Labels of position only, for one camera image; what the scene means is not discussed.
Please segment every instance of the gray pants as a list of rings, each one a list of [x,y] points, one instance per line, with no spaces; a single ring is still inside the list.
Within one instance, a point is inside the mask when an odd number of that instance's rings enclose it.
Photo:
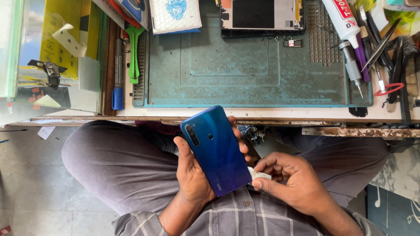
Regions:
[[[301,152],[341,206],[375,177],[388,155],[381,138],[306,136],[283,128],[276,139]],[[174,136],[110,121],[89,122],[66,140],[67,170],[96,197],[124,215],[161,212],[179,189]]]

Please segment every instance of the bubble wrap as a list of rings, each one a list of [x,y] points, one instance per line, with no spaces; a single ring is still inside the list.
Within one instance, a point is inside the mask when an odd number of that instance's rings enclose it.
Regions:
[[[198,0],[150,0],[154,34],[200,28]]]

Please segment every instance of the green plastic tool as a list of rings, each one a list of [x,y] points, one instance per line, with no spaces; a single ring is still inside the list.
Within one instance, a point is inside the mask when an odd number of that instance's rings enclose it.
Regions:
[[[131,59],[130,59],[130,68],[129,68],[129,77],[130,83],[138,84],[139,83],[139,63],[137,61],[137,43],[139,42],[139,36],[144,32],[145,28],[136,28],[134,26],[129,26],[126,28],[126,32],[130,36],[131,43]]]

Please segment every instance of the blue marker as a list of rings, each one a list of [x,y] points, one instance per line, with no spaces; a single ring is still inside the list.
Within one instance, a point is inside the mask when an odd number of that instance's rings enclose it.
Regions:
[[[115,87],[112,91],[112,109],[124,110],[123,40],[115,41]]]

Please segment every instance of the blue smartphone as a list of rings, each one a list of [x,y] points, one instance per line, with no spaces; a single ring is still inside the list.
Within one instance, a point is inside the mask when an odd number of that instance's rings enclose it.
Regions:
[[[181,130],[217,196],[223,196],[252,181],[221,106],[186,119],[181,124]]]

